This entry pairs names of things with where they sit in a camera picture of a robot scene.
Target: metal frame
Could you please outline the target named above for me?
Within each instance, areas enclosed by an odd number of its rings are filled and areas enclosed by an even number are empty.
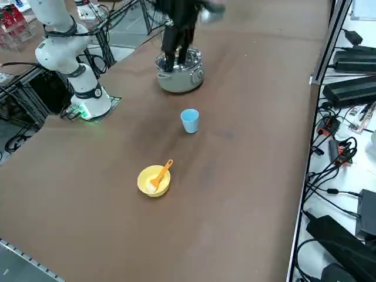
[[[7,241],[5,241],[4,239],[1,239],[1,238],[0,238],[0,247],[4,247],[7,250],[11,251],[12,253],[16,254],[17,256],[21,257],[22,259],[26,260],[28,263],[32,264],[33,266],[35,266],[39,270],[43,271],[45,274],[52,277],[57,282],[65,282],[64,279],[62,279],[61,277],[59,277],[58,275],[56,275],[55,273],[50,271],[47,267],[38,263],[36,260],[32,259],[30,256],[28,256],[27,254],[20,251],[15,246],[9,244]]]
[[[353,0],[337,0],[323,47],[321,48],[315,70],[312,74],[312,84],[321,85],[323,82],[335,43],[337,42],[352,1]]]

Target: electronic device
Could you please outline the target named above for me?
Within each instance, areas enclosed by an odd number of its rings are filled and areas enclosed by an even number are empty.
[[[355,233],[366,240],[376,236],[376,193],[363,189],[358,198],[358,211]]]
[[[342,59],[352,59],[352,60],[359,60],[359,59],[376,59],[376,52],[375,51],[337,51],[333,57],[333,63],[336,64],[338,61]]]
[[[323,94],[337,108],[375,102],[376,76],[328,83]]]
[[[325,266],[321,273],[320,282],[357,282],[346,269],[338,264],[331,263]]]
[[[376,282],[376,253],[331,216],[309,216],[307,231],[357,282]]]
[[[340,121],[334,116],[325,115],[318,124],[317,131],[322,130],[324,136],[334,136],[340,128]]]
[[[344,146],[340,141],[332,139],[328,143],[329,145],[329,156],[330,161],[335,164],[344,164],[344,163],[352,163],[352,159],[348,159],[349,148],[348,146]]]
[[[373,47],[367,47],[367,46],[361,46],[361,45],[354,45],[352,47],[353,50],[358,50],[358,51],[376,51],[376,48]]]
[[[86,120],[102,116],[111,108],[111,99],[99,84],[92,68],[76,58],[88,47],[91,36],[68,13],[64,0],[29,0],[30,7],[45,28],[46,39],[35,50],[38,62],[50,71],[59,72],[74,89],[71,103]]]
[[[362,43],[363,38],[356,31],[348,31],[347,29],[342,29],[345,32],[346,39],[353,45],[359,45]]]
[[[336,72],[345,73],[376,73],[376,58],[340,58],[333,65]]]

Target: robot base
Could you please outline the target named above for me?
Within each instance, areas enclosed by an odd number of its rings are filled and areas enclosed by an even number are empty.
[[[102,87],[102,95],[99,99],[80,99],[74,95],[70,102],[72,106],[80,109],[81,118],[91,120],[98,116],[102,116],[111,109],[111,99]]]
[[[162,89],[172,93],[184,93],[199,87],[204,81],[204,70],[202,67],[202,54],[196,48],[190,48],[187,52],[187,61],[184,65],[175,65],[172,72],[165,72],[165,55],[162,54],[156,59],[158,68],[157,79]]]

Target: black power supply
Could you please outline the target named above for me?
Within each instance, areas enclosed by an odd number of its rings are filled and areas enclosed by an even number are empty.
[[[327,265],[321,274],[320,282],[357,282],[346,269],[338,264],[331,263]]]
[[[363,38],[356,31],[348,31],[343,28],[346,39],[353,45],[359,45],[362,43]]]
[[[328,83],[324,86],[323,94],[335,107],[340,108],[375,102],[376,76]]]
[[[355,233],[357,236],[373,239],[376,236],[376,193],[363,189],[358,199],[358,214]]]
[[[376,254],[331,216],[310,214],[307,231],[358,282],[376,282]]]
[[[375,51],[337,51],[333,57],[333,63],[336,64],[338,61],[343,59],[349,59],[358,61],[359,59],[376,59]]]
[[[376,58],[339,58],[332,68],[336,72],[369,74],[376,73]]]

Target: orange spoon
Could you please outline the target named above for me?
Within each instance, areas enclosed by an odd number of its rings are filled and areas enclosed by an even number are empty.
[[[147,185],[147,191],[149,193],[155,193],[155,192],[157,192],[158,187],[159,187],[159,183],[160,183],[162,177],[166,174],[166,172],[168,171],[168,169],[170,168],[170,166],[172,166],[173,163],[174,163],[173,160],[169,160],[165,164],[165,166],[163,167],[163,169],[160,171],[160,173],[158,174],[158,176],[150,181],[150,184]]]

